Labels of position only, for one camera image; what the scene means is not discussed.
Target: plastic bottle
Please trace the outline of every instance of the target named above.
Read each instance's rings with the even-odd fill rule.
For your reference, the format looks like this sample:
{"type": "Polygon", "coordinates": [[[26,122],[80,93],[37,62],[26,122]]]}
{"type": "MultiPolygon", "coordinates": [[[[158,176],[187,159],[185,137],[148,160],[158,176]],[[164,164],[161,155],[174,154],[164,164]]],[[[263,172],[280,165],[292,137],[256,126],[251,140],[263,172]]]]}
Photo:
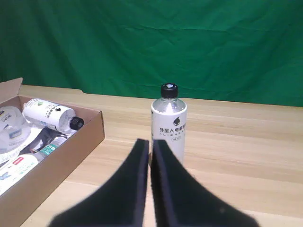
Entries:
{"type": "Polygon", "coordinates": [[[30,132],[30,125],[18,108],[0,108],[0,154],[18,147],[28,138],[30,132]]]}
{"type": "Polygon", "coordinates": [[[187,105],[178,99],[176,84],[163,84],[161,98],[151,105],[151,137],[166,140],[176,158],[183,163],[187,105]]]}
{"type": "Polygon", "coordinates": [[[66,141],[64,137],[57,137],[39,152],[20,155],[0,168],[0,195],[16,184],[31,171],[39,162],[50,155],[57,147],[66,141]]]}
{"type": "Polygon", "coordinates": [[[62,133],[67,133],[71,129],[79,130],[84,125],[83,119],[76,117],[73,109],[38,98],[24,104],[23,115],[33,124],[62,133]]]}

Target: cardboard box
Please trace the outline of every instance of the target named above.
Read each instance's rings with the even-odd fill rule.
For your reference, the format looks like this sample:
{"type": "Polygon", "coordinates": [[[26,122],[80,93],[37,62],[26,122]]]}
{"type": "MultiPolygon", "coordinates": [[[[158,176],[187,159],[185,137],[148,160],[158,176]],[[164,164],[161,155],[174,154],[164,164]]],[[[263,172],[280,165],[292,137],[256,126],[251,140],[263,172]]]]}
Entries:
{"type": "MultiPolygon", "coordinates": [[[[22,111],[23,103],[39,98],[18,95],[22,80],[0,83],[0,107],[15,106],[22,111]]],[[[101,111],[59,104],[74,109],[84,120],[84,126],[0,196],[0,225],[3,227],[20,226],[105,138],[101,111]]]]}

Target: black cap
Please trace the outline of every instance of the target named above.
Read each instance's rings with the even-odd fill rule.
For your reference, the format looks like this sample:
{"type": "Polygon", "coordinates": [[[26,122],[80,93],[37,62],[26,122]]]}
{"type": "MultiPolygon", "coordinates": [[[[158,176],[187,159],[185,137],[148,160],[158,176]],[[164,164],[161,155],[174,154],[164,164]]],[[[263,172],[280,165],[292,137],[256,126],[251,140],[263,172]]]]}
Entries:
{"type": "Polygon", "coordinates": [[[84,120],[79,117],[73,117],[70,122],[70,128],[73,130],[79,130],[84,125],[84,120]]]}
{"type": "Polygon", "coordinates": [[[161,96],[163,98],[177,98],[178,86],[172,83],[166,83],[161,86],[161,96]]]}

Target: green cloth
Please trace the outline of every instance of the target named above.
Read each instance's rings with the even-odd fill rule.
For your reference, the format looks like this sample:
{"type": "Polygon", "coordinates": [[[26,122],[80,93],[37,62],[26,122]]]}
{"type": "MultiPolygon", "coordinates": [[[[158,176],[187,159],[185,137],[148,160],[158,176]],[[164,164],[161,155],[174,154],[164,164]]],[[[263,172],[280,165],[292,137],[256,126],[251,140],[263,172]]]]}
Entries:
{"type": "Polygon", "coordinates": [[[303,0],[0,4],[0,81],[303,106],[303,0]]]}

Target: wooden table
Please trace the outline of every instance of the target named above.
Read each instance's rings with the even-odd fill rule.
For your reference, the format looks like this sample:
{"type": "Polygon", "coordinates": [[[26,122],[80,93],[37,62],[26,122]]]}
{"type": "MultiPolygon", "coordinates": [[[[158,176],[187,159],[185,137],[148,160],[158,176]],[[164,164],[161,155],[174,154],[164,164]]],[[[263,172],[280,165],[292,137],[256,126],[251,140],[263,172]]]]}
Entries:
{"type": "MultiPolygon", "coordinates": [[[[20,94],[100,109],[106,132],[22,227],[47,226],[109,179],[137,138],[151,139],[151,99],[24,85],[20,94]]],[[[188,104],[186,169],[263,227],[303,227],[303,108],[183,100],[188,104]]],[[[155,226],[150,181],[144,226],[155,226]]]]}

